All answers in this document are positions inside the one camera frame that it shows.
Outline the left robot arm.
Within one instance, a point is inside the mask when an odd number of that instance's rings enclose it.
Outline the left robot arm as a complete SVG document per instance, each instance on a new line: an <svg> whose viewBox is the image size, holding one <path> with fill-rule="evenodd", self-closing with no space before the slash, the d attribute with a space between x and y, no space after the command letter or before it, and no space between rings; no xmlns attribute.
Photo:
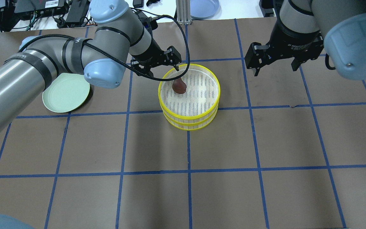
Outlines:
<svg viewBox="0 0 366 229"><path fill-rule="evenodd" d="M92 0L90 15L97 23L93 39L48 34L27 39L19 51L0 67L0 132L63 73L82 74L91 85L120 86L126 69L147 79L151 69L173 66L180 69L189 60L188 44L180 54L170 46L162 50L144 26L137 11L124 0Z"/></svg>

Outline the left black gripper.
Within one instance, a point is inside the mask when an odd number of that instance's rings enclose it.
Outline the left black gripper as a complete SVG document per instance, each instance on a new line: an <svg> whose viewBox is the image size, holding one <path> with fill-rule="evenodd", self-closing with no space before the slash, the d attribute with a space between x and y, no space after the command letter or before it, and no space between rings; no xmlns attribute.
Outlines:
<svg viewBox="0 0 366 229"><path fill-rule="evenodd" d="M176 71L180 71L180 63L182 63L181 54L174 46L162 50L157 44L151 44L142 54L132 56L131 68L138 76L154 79L152 68L173 66Z"/></svg>

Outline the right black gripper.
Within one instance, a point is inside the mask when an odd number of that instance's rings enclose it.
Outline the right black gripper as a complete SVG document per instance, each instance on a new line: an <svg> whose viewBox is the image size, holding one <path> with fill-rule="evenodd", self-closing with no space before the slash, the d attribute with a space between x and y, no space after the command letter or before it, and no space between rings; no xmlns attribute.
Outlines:
<svg viewBox="0 0 366 229"><path fill-rule="evenodd" d="M291 67L295 72L306 61L316 60L323 49L324 40L319 31L295 32L282 22L276 22L266 44L258 42L250 44L245 55L245 65L248 69L254 69L254 77L257 77L260 68L277 60L294 58Z"/></svg>

